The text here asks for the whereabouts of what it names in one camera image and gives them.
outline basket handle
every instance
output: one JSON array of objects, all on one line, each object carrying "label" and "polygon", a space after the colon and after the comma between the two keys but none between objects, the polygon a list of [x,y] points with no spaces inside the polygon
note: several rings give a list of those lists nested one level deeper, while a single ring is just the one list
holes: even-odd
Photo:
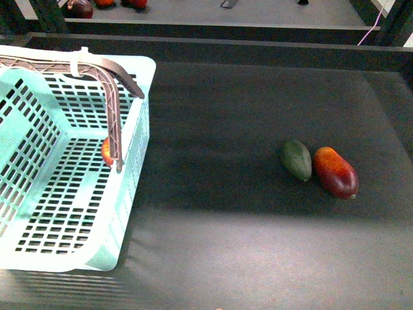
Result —
[{"label": "basket handle", "polygon": [[87,48],[76,52],[56,52],[0,45],[0,67],[25,68],[40,73],[70,73],[74,77],[86,75],[101,82],[107,107],[110,157],[116,161],[116,171],[122,171],[121,113],[119,91],[114,78],[131,95],[141,99],[145,98],[141,88],[122,66],[109,59],[88,53]]}]

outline green mango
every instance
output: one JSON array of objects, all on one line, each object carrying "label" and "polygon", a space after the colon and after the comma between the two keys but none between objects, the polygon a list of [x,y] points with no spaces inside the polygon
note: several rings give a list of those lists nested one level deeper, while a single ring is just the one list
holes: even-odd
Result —
[{"label": "green mango", "polygon": [[281,162],[296,178],[308,181],[312,174],[311,156],[308,149],[297,139],[284,143],[281,152]]}]

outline pink cable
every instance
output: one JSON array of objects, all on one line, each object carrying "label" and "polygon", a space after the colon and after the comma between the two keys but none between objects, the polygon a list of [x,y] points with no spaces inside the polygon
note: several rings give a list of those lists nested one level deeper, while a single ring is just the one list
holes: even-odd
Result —
[{"label": "pink cable", "polygon": [[376,19],[376,23],[374,24],[374,26],[366,33],[366,35],[361,39],[361,41],[359,42],[359,44],[357,44],[357,46],[359,46],[360,44],[362,44],[362,42],[364,41],[364,40],[366,40],[366,37],[368,37],[368,35],[371,33],[371,31],[373,31],[373,29],[375,29],[375,27],[377,27],[377,24],[379,23],[379,19],[380,19],[380,16],[381,16],[381,13],[383,13],[383,10],[385,9],[385,5],[388,3],[388,0],[386,1],[386,3],[383,5],[383,7],[381,8],[381,10],[380,10],[380,13],[379,13],[379,15],[377,16],[377,19]]}]

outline red fruit on shelf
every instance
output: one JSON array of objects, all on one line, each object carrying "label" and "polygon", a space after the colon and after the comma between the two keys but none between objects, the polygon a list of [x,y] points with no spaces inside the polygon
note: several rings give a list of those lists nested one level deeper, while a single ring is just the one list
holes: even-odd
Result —
[{"label": "red fruit on shelf", "polygon": [[93,0],[98,8],[106,8],[114,4],[114,0]]},{"label": "red fruit on shelf", "polygon": [[129,0],[129,2],[134,8],[146,8],[148,4],[148,0]]},{"label": "red fruit on shelf", "polygon": [[67,8],[76,18],[92,18],[93,7],[88,0],[69,0]]}]

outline light blue basket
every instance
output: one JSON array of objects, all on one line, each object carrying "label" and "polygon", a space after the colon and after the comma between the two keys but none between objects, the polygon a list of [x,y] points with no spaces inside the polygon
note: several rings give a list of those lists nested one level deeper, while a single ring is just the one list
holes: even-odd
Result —
[{"label": "light blue basket", "polygon": [[0,70],[0,268],[63,272],[116,266],[149,139],[147,57],[104,56],[145,99],[118,86],[123,170],[109,169],[100,82]]}]

